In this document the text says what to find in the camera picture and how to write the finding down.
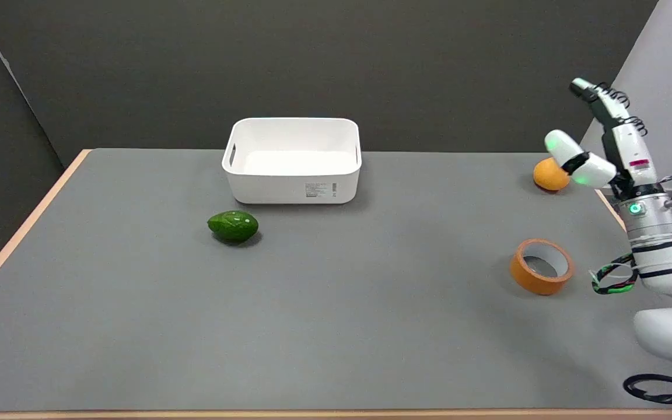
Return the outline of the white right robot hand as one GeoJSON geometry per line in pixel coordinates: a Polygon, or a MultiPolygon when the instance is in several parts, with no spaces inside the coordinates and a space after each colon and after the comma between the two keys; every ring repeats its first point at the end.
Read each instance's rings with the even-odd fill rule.
{"type": "Polygon", "coordinates": [[[639,117],[629,114],[629,96],[608,83],[581,78],[571,80],[569,90],[600,123],[605,156],[582,149],[557,129],[547,133],[544,143],[558,167],[578,184],[595,189],[610,186],[619,200],[636,197],[634,189],[640,186],[655,186],[657,173],[645,143],[648,131],[639,117]]]}

